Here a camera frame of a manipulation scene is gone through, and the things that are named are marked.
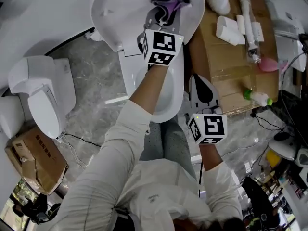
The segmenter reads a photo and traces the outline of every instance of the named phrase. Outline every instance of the white toilet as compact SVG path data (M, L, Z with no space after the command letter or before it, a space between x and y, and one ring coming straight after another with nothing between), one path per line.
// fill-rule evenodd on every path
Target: white toilet
M65 115L76 104L68 59L54 60L49 56L25 57L9 72L8 82L11 93L29 94L28 105L37 126L50 138L57 138L64 129ZM13 107L16 104L10 102L10 105ZM23 121L20 116L16 117L15 121L7 119L6 123L16 131L16 123L22 125Z
M25 122L24 111L18 96L0 97L0 129L11 139Z
M190 0L180 11L180 35L187 44L205 10L205 0ZM118 52L123 79L130 97L147 72L147 64L137 44L147 13L155 6L150 0L91 0L93 24L110 48ZM169 66L152 121L162 123L179 111L184 92L183 48Z

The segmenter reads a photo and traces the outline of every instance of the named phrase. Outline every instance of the yellow object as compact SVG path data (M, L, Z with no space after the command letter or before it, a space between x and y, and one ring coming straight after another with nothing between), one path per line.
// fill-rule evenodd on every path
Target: yellow object
M281 157L278 156L273 150L269 150L267 153L266 153L266 160L269 162L269 165L271 167L275 167L277 166L280 161L281 161Z

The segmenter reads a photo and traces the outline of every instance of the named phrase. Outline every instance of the white container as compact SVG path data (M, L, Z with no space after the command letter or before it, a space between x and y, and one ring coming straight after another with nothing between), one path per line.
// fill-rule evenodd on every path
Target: white container
M244 93L244 98L247 100L254 100L259 105L265 107L267 105L272 105L273 100L268 97L266 93L252 91L247 89Z
M216 29L216 37L234 46L238 44L245 44L245 38L239 31L235 31L232 28L219 24Z
M218 17L217 24L218 25L223 25L223 26L225 26L227 28L231 28L231 29L233 29L235 31L238 31L237 22L232 20L232 19L230 19L230 18L227 18L225 16Z

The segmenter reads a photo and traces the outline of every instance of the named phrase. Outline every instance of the toilet tank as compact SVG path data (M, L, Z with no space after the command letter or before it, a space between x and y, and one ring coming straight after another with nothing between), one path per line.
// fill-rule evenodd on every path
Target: toilet tank
M31 56L21 59L8 75L11 93L22 92L30 95L42 85L50 86L55 76L54 71L52 57Z

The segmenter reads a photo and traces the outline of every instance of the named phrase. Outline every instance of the cable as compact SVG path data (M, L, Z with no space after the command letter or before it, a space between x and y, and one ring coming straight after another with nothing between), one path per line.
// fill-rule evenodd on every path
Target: cable
M250 173L249 173L248 175L244 176L244 177L241 179L241 184L242 184L243 180L244 180L246 177L252 176L251 171L252 171L253 166L255 165L255 163L256 163L258 160L261 160L263 154L264 154L265 151L268 149L268 147L269 147L269 144L267 144L267 146L266 146L266 148L264 149L264 151L262 152L262 154L256 159L256 161L254 161L254 163L253 163L253 164L251 165L251 167L249 168Z
M95 145L95 146L97 146L97 147L101 147L101 145L95 144L95 143L90 142L90 141L86 141L86 140L84 140L83 138L80 138L80 137L78 137L78 136L76 136L76 135L69 134L69 133L62 133L62 134L63 134L63 135L68 135L68 136L73 136L73 137L75 137L76 139L80 139L80 140L84 141L85 143L92 144L92 145Z
M304 52L300 53L298 56L296 56L296 57L290 62L289 66L287 67L287 69L286 69L285 72L283 73L282 85L281 85L281 92L280 92L280 96L281 96L282 103L283 103L283 105L284 105L284 107L285 107L285 109L286 109L286 111L287 111L287 113L288 113L288 115L289 115L289 117L290 117L290 119L291 119L291 121L292 121L292 123L293 123L295 129L297 130L297 132L299 133L299 135L302 137L303 142L306 144L306 146L307 146L307 143L306 143L304 137L302 136L302 134L300 133L300 131L298 130L297 126L295 125L295 122L294 122L294 120L292 119L291 114L289 113L289 110L288 110L288 108L287 108L287 106L286 106L286 104L285 104L285 102L284 102L284 100L283 100L282 91L283 91L284 76L285 76L286 71L288 70L289 67L292 66L292 64L293 64L302 54L305 54L305 53L307 53L307 52L308 52L308 51L304 51Z
M262 156L263 155L261 155L261 157L259 158L259 161L258 161L258 165L260 166L260 167L263 167L262 165L260 165L260 162L261 162L261 159L262 159Z
M78 155L77 155L77 153L76 153L76 150L75 150L75 148L74 148L74 146L72 146L69 142L68 142L68 140L67 140L67 138L65 137L65 135L63 136L63 138L66 140L66 142L67 143L64 143L63 142L63 144L66 144L66 145L68 145L69 146L69 148L70 148L70 150L71 150L71 153L72 153L72 155L73 155L73 157L75 158L75 161L76 161L76 163L82 168L82 169L85 169L79 162L78 162L78 160L81 162L81 163L83 163L83 165L86 167L87 165L78 157Z
M226 155L229 155L229 154L231 154L231 153L236 152L238 149L249 149L249 148L252 148L252 147L256 146L256 145L259 144L259 143L262 143L262 142L265 142L265 141L268 141L268 140L271 140L271 139L272 139L272 138L267 139L267 140L264 140L264 141L259 141L258 143L255 143L254 145L251 145L251 146L248 146L248 147L238 147L238 148L236 148L234 151L228 152L228 153L224 154L223 156L221 156L221 158L223 158L223 157L226 156Z
M274 124L271 124L269 121L267 121L266 119L264 119L264 118L262 118L262 117L259 117L259 116L256 115L256 118L257 118L257 119L259 118L259 119L261 119L261 120L267 122L267 123L270 124L271 126L276 127L276 128L278 128L279 130L281 130L281 131L284 130L284 128L280 128L279 126L276 126L276 125L274 125Z
M269 128L266 128L266 127L264 127L264 126L261 125L261 123L260 123L260 121L259 121L259 119L258 119L257 117L256 117L256 119L257 119L259 125L260 125L262 128L266 129L266 130L269 130L269 131L280 131L280 130L281 130L281 129L269 129Z

